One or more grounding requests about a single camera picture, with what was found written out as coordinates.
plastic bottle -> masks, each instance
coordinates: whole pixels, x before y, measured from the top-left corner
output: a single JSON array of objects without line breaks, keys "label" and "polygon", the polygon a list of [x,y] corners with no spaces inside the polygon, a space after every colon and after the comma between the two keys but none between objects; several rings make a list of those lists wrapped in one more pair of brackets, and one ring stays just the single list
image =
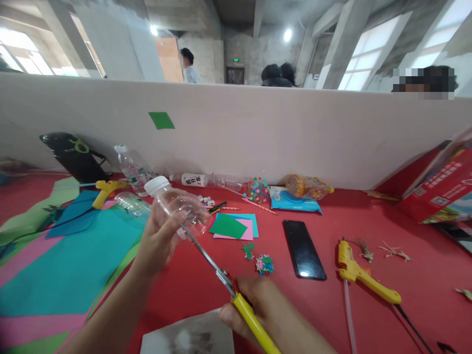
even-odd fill
[{"label": "plastic bottle", "polygon": [[169,176],[169,180],[185,186],[193,187],[219,187],[240,192],[247,184],[244,178],[227,175],[200,175],[192,173],[175,173]]},{"label": "plastic bottle", "polygon": [[147,219],[151,213],[151,206],[131,192],[121,192],[115,197],[117,205],[122,207],[127,214],[137,218]]},{"label": "plastic bottle", "polygon": [[156,199],[159,208],[164,211],[165,217],[161,217],[158,213],[157,219],[160,224],[164,224],[169,216],[182,213],[186,215],[182,222],[182,228],[177,231],[180,238],[186,238],[184,229],[197,238],[211,225],[213,217],[203,208],[197,196],[181,189],[172,188],[164,176],[151,179],[146,183],[145,189],[150,196]]},{"label": "plastic bottle", "polygon": [[334,188],[326,185],[322,180],[300,175],[290,175],[285,186],[289,193],[297,198],[320,200],[326,194],[334,192]]},{"label": "plastic bottle", "polygon": [[126,145],[116,145],[115,151],[118,153],[119,168],[128,179],[136,194],[140,197],[148,195],[144,189],[144,185],[148,181],[144,168],[134,163]]}]

black phone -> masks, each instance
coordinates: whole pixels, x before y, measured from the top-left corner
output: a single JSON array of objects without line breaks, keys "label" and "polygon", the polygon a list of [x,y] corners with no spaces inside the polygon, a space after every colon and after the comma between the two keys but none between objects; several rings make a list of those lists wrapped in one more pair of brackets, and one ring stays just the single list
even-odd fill
[{"label": "black phone", "polygon": [[302,221],[283,221],[285,238],[289,245],[295,275],[302,279],[326,280],[326,273],[316,252],[310,234]]}]

white bottle cap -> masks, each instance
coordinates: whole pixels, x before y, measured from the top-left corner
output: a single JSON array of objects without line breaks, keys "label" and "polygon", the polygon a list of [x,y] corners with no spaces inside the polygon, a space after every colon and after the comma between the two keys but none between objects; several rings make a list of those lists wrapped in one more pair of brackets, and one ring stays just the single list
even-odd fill
[{"label": "white bottle cap", "polygon": [[126,147],[126,145],[115,145],[115,151],[117,153],[124,153],[128,151],[128,148]]},{"label": "white bottle cap", "polygon": [[153,196],[159,189],[165,187],[166,185],[171,185],[167,178],[164,176],[159,176],[151,179],[148,183],[144,185],[144,189],[149,195]]}]

wet wipes package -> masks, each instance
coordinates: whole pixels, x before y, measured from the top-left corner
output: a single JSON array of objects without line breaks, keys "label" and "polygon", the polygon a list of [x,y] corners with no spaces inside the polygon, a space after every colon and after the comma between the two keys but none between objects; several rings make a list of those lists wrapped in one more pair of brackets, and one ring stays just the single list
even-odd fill
[{"label": "wet wipes package", "polygon": [[321,208],[315,199],[296,198],[285,187],[270,187],[271,209],[317,211]]}]

scissors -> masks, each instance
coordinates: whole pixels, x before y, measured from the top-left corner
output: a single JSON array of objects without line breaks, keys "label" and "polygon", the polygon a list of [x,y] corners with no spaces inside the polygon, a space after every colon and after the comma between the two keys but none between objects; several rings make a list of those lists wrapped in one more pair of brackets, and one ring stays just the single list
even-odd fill
[{"label": "scissors", "polygon": [[246,321],[247,325],[251,329],[252,333],[255,335],[256,339],[258,340],[261,347],[267,354],[281,354],[272,339],[263,329],[259,321],[256,319],[254,315],[254,310],[246,301],[246,299],[241,295],[241,293],[235,291],[233,282],[228,278],[227,273],[224,270],[221,270],[216,263],[211,259],[208,253],[203,249],[203,247],[198,243],[198,241],[193,237],[193,235],[187,230],[187,228],[182,225],[182,228],[185,230],[188,238],[192,241],[192,243],[197,247],[200,253],[206,258],[208,263],[215,269],[216,276],[223,282],[226,289],[231,294],[231,299],[233,304],[236,306],[244,320]]}]

